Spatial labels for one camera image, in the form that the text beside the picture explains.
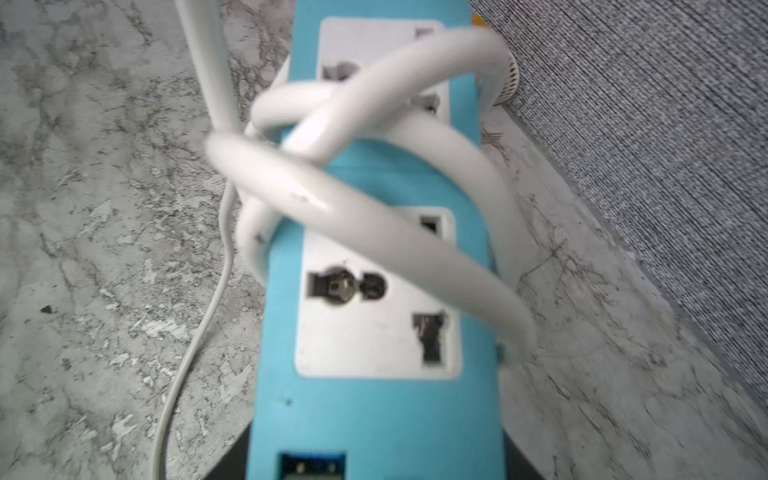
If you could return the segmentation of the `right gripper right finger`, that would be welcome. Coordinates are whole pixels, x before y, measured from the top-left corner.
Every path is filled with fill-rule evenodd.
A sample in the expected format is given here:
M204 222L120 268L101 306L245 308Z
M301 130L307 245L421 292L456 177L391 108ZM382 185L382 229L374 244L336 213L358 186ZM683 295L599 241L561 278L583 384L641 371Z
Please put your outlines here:
M507 480L542 480L542 475L512 441L508 433L503 435L505 470Z

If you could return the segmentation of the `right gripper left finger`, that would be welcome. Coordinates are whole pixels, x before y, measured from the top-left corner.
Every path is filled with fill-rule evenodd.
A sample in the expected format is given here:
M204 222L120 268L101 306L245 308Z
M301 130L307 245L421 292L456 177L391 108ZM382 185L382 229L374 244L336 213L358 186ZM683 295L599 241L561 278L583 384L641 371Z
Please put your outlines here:
M246 478L251 425L204 477L205 480L244 480Z

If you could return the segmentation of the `teal power strip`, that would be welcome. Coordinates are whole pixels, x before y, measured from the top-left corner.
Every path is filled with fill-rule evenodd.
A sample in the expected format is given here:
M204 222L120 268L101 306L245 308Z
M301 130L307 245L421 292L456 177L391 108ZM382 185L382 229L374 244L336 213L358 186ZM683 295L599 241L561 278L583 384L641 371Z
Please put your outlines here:
M469 24L469 1L298 1L288 78ZM424 160L358 140L328 173L490 266L479 211ZM491 330L289 220L268 258L245 479L506 479Z

